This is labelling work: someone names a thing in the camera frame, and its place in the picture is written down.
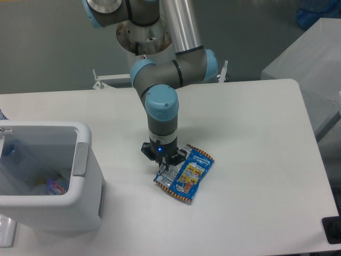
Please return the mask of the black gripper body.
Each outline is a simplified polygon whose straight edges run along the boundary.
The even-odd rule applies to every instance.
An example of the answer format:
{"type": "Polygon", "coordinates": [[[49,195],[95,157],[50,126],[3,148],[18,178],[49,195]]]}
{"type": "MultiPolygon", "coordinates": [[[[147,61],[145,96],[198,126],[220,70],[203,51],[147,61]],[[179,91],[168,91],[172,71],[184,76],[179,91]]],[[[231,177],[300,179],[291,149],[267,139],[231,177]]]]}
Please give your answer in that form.
{"type": "Polygon", "coordinates": [[[169,164],[175,164],[177,161],[178,155],[178,147],[177,147],[177,138],[175,138],[172,142],[168,144],[159,144],[156,145],[156,142],[150,139],[150,147],[148,149],[148,158],[152,161],[159,162],[159,158],[165,157],[166,155],[169,158],[169,164]]]}

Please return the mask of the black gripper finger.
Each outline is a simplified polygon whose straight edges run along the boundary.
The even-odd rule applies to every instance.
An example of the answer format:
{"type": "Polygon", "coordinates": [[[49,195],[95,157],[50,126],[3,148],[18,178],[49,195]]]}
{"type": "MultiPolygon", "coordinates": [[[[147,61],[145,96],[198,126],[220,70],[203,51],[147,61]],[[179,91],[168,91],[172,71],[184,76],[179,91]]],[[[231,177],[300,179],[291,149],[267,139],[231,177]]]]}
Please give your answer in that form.
{"type": "Polygon", "coordinates": [[[174,156],[165,155],[163,160],[163,163],[165,165],[164,170],[169,170],[170,165],[176,166],[182,163],[183,161],[185,161],[186,156],[187,152],[183,149],[178,150],[174,156]]]}
{"type": "Polygon", "coordinates": [[[160,142],[155,142],[154,149],[152,149],[152,143],[144,142],[141,147],[141,152],[143,152],[146,157],[151,160],[155,161],[159,165],[158,174],[162,174],[164,172],[163,164],[163,147],[161,146],[160,142]]]}

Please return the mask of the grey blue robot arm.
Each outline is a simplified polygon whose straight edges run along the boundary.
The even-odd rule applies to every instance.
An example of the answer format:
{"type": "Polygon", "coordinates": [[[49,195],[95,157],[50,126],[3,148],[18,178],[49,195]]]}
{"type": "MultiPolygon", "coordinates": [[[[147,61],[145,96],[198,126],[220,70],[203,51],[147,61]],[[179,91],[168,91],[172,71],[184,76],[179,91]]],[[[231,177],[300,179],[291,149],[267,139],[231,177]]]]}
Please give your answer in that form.
{"type": "Polygon", "coordinates": [[[177,146],[176,90],[217,75],[217,59],[204,48],[192,1],[83,1],[96,27],[117,25],[122,47],[138,56],[130,78],[148,119],[146,157],[160,171],[182,163],[177,146]]]}

